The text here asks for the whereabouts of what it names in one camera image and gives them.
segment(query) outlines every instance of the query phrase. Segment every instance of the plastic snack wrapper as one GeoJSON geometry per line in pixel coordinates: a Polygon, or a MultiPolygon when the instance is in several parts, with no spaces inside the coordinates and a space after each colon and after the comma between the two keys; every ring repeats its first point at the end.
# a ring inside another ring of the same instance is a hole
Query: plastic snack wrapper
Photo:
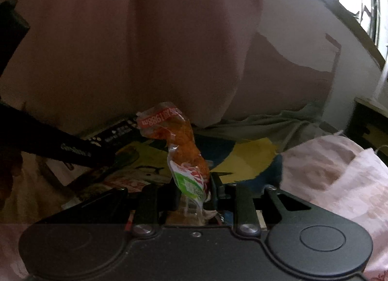
{"type": "Polygon", "coordinates": [[[210,171],[195,146],[190,121],[170,102],[160,103],[137,115],[143,136],[167,140],[167,161],[174,181],[181,192],[202,210],[210,171]]]}

